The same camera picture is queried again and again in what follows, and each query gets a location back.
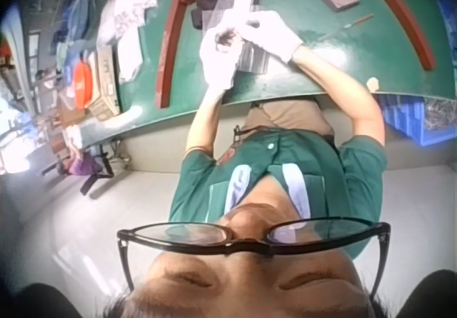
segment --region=green uniform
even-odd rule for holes
[[[356,217],[377,222],[382,204],[384,148],[368,136],[355,136],[339,149],[304,130],[269,129],[247,138],[225,163],[199,150],[183,161],[170,222],[214,222],[224,215],[234,169],[249,165],[245,196],[266,174],[288,192],[279,169],[296,164],[306,184],[311,217]]]

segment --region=tile floor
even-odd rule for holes
[[[84,317],[93,317],[126,288],[116,231],[166,220],[178,175],[120,173],[97,183],[91,197],[80,195],[82,181],[67,178],[49,191],[60,195],[27,222],[10,280],[16,290],[32,282],[51,284]],[[455,185],[456,173],[447,166],[384,174],[381,219],[391,223],[392,236],[379,294],[393,314],[421,278],[456,268]],[[376,253],[370,244],[357,266],[373,264]]]

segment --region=hand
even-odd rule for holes
[[[289,62],[292,54],[303,41],[290,30],[275,11],[251,12],[247,23],[238,25],[236,31],[247,41],[257,44],[270,54]]]
[[[201,42],[200,58],[209,91],[224,95],[233,86],[236,66],[243,50],[243,39],[226,24],[209,29]]]

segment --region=green workbench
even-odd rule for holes
[[[103,7],[103,0],[97,0]],[[380,81],[379,93],[412,94],[455,99],[455,79],[443,19],[436,0],[405,0],[415,14],[434,52],[437,67],[424,71],[413,45],[384,0],[361,0],[358,6],[334,13],[322,0],[260,0],[265,9],[277,11],[284,21],[316,52],[331,57],[336,65],[365,84],[371,77]],[[119,87],[123,114],[104,123],[81,125],[87,146],[132,129],[196,111],[206,90],[199,60],[201,31],[191,22],[187,8],[181,29],[171,89],[170,107],[154,106],[156,70],[161,40],[171,0],[147,12],[146,25],[139,29],[144,62],[134,81]],[[372,19],[332,39],[318,37],[367,14]],[[322,94],[321,89],[298,69],[270,58],[264,75],[236,74],[235,87],[226,95],[227,104],[304,94]]]

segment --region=blue plastic bin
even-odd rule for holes
[[[427,130],[425,104],[420,96],[385,94],[378,95],[384,121],[396,130],[428,146],[457,137],[457,126]]]

